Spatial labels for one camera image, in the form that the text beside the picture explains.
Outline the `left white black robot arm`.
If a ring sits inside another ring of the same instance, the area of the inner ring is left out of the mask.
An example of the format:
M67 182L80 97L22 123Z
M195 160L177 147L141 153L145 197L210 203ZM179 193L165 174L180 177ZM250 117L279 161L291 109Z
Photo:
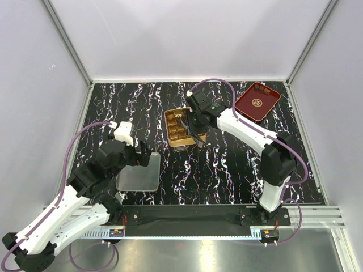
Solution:
M148 166L151 150L145 142L140 147L137 152L125 142L105 141L28 227L4 235L6 256L14 255L18 271L44 271L56 255L86 232L103 224L125 222L121 205L102 191L126 166Z

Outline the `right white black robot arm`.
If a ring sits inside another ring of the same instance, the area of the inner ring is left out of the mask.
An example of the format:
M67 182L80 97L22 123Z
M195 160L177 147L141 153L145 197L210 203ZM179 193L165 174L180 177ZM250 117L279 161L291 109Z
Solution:
M218 110L213 106L211 110L202 114L188 109L185 116L178 117L177 121L199 147L202 147L205 141L198 135L213 127L231 134L260 156L259 174L264 180L264 186L255 216L263 224L273 223L282 205L284 187L297 167L296 157L285 147L285 140L278 137L277 133L263 129L235 113L231 108Z

